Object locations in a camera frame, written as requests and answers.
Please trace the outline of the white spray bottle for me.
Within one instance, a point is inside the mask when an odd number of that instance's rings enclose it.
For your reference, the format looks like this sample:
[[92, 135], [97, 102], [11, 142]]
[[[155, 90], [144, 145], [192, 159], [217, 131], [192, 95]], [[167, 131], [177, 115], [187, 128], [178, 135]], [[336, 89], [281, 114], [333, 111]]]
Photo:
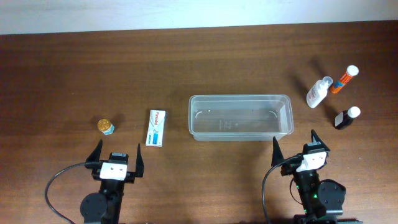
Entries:
[[307, 93], [307, 105], [310, 108], [318, 106], [319, 103], [327, 96], [328, 89], [332, 83], [333, 79], [331, 77], [323, 77], [321, 80], [318, 80]]

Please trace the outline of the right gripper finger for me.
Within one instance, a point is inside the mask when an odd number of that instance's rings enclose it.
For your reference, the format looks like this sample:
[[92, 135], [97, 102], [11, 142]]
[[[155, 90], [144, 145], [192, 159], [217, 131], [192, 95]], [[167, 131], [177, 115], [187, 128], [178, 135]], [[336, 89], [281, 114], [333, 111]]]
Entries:
[[284, 161], [284, 156], [280, 149], [278, 140], [275, 136], [272, 139], [272, 146], [273, 146], [273, 152], [272, 152], [271, 166], [274, 167], [277, 164], [280, 164], [281, 162]]
[[311, 139], [312, 139], [312, 146], [314, 149], [321, 150], [323, 149], [325, 152], [330, 152], [329, 147], [320, 139], [318, 134], [314, 129], [311, 130]]

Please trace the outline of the dark bottle white cap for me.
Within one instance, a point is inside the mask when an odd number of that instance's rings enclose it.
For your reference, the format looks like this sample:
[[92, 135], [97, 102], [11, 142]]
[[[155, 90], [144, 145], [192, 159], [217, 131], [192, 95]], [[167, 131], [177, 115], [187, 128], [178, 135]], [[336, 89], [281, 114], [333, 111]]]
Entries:
[[334, 127], [338, 130], [345, 129], [360, 114], [361, 110], [357, 106], [353, 106], [348, 110], [344, 110], [335, 117]]

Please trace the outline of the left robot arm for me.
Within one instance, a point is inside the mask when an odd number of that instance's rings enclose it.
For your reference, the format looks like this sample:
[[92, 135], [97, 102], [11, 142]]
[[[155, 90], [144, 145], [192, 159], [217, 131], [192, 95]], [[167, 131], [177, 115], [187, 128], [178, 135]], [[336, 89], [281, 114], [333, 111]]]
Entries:
[[141, 146], [137, 146], [136, 169], [128, 171], [129, 156], [112, 152], [109, 159], [101, 160], [103, 142], [99, 141], [85, 161], [85, 168], [91, 170], [94, 180], [101, 182], [98, 192], [88, 194], [81, 202], [80, 213], [84, 223], [119, 223], [124, 186], [133, 184], [144, 175]]

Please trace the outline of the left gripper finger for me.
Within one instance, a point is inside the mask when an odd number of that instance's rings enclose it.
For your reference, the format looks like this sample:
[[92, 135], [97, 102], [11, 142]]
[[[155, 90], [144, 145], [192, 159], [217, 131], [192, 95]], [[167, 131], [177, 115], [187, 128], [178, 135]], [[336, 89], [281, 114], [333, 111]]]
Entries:
[[102, 150], [103, 140], [100, 139], [93, 152], [86, 158], [85, 167], [87, 169], [97, 169], [100, 165], [100, 155]]
[[141, 145], [137, 145], [137, 156], [136, 156], [136, 170], [135, 178], [141, 178], [144, 175], [144, 161], [141, 154]]

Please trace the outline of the orange tube white cap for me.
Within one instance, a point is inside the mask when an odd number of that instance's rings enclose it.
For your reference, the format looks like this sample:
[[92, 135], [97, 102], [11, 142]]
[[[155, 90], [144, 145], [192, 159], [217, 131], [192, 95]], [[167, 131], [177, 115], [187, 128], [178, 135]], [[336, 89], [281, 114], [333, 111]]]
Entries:
[[343, 76], [337, 80], [330, 87], [330, 91], [334, 94], [338, 93], [353, 77], [359, 74], [359, 68], [355, 65], [350, 65], [347, 67]]

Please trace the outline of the white Panadol box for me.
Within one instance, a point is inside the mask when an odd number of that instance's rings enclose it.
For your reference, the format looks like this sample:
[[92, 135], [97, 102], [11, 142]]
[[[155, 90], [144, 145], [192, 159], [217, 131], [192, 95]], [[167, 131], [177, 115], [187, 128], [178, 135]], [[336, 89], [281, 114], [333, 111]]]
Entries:
[[166, 111], [151, 110], [147, 130], [146, 146], [162, 147]]

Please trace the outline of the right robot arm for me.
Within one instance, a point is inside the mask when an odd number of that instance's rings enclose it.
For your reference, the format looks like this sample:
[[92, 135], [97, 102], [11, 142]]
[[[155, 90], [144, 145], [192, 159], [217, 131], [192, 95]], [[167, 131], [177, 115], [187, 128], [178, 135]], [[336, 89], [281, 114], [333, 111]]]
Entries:
[[305, 223], [361, 223], [360, 220], [339, 219], [343, 214], [346, 188], [338, 182], [325, 179], [320, 180], [318, 170], [326, 165], [330, 149], [311, 130], [311, 142], [303, 146], [303, 151], [292, 157], [284, 158], [277, 138], [273, 138], [273, 152], [270, 174], [280, 167], [281, 175], [292, 175], [300, 196], [304, 214], [294, 215], [293, 222]]

